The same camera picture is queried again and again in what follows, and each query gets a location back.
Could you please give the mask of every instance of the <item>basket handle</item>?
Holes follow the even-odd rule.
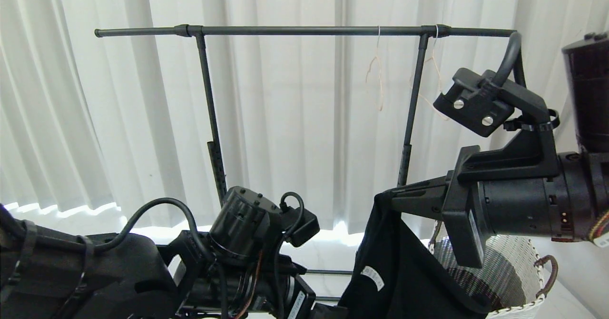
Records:
[[[550,293],[550,290],[554,286],[554,282],[556,282],[556,277],[559,275],[559,263],[558,263],[558,261],[556,261],[556,258],[554,258],[554,256],[552,256],[552,255],[546,255],[546,256],[536,260],[533,265],[535,265],[535,267],[541,267],[548,262],[550,262],[550,264],[552,265],[552,272],[550,272],[550,278],[548,278],[548,282],[546,282],[546,286],[544,286],[542,289],[540,289],[537,292],[537,294],[535,294],[536,298],[539,298],[541,294],[543,294],[544,296],[547,297],[548,293]]]

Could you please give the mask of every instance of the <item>clothing tag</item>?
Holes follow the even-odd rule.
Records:
[[[603,234],[600,237],[595,238],[592,243],[594,243],[594,245],[600,248],[609,247],[609,232]]]
[[[374,281],[374,284],[376,284],[377,291],[381,291],[381,289],[383,289],[383,287],[385,286],[385,282],[383,282],[383,278],[381,278],[381,275],[379,275],[379,273],[371,267],[365,266],[361,274],[364,276],[368,276],[372,281]]]
[[[287,319],[296,319],[298,312],[300,312],[300,306],[303,305],[305,301],[305,294],[302,291],[298,292],[298,297],[296,297],[296,301],[294,301],[294,306],[292,306],[292,310],[290,311],[290,315],[287,316]]]

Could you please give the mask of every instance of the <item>black cloth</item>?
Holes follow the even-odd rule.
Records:
[[[352,279],[339,306],[348,319],[480,319],[490,312],[484,299],[470,298],[438,260],[389,208],[392,194],[374,197]],[[376,271],[382,282],[369,277]]]

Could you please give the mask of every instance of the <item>white basket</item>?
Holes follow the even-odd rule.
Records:
[[[436,222],[429,251],[470,296],[493,299],[487,318],[532,319],[554,285],[558,265],[552,256],[539,257],[530,239],[509,235],[491,237],[486,243],[481,269],[460,267],[442,222]],[[552,262],[544,285],[542,266]]]

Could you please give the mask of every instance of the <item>curtain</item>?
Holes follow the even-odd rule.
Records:
[[[529,89],[558,111],[568,104],[560,48],[609,29],[609,0],[0,1],[0,200],[17,216],[73,214],[70,222],[101,221],[108,230],[161,196],[184,200],[200,225],[220,206],[195,40],[98,39],[96,28],[514,28],[524,37]],[[362,232],[374,194],[396,185],[417,40],[207,37],[228,185],[272,200],[296,191],[322,228],[342,222]],[[478,137],[428,104],[458,68],[495,70],[506,43],[430,40],[409,182],[445,174],[461,146],[500,148],[511,137],[502,130]],[[571,131],[557,135],[574,139]],[[177,209],[158,207],[139,226],[183,220]],[[428,236],[428,221],[405,220]]]

